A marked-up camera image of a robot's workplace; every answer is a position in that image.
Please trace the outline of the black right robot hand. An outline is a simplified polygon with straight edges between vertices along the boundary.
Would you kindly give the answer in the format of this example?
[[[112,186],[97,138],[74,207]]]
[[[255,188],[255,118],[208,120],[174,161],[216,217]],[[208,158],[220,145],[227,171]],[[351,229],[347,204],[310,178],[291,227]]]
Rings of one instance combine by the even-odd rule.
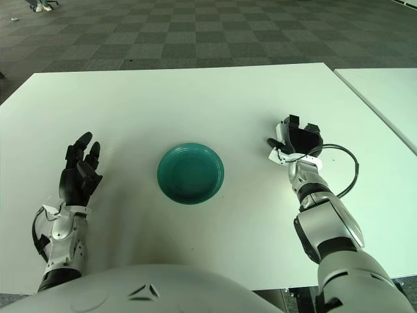
[[[308,123],[304,128],[300,128],[299,124],[299,116],[289,115],[277,125],[277,138],[268,138],[266,142],[271,148],[286,155],[299,153],[318,157],[322,151],[319,146],[323,144],[319,127]]]

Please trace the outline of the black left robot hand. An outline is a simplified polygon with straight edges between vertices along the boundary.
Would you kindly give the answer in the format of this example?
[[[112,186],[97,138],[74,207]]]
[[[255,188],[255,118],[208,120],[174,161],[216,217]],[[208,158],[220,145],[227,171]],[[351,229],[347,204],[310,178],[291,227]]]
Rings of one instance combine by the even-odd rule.
[[[91,132],[86,132],[74,144],[67,147],[66,164],[59,181],[59,197],[67,206],[86,207],[103,178],[96,172],[100,157],[100,143],[94,142],[90,151],[85,155],[92,137]]]

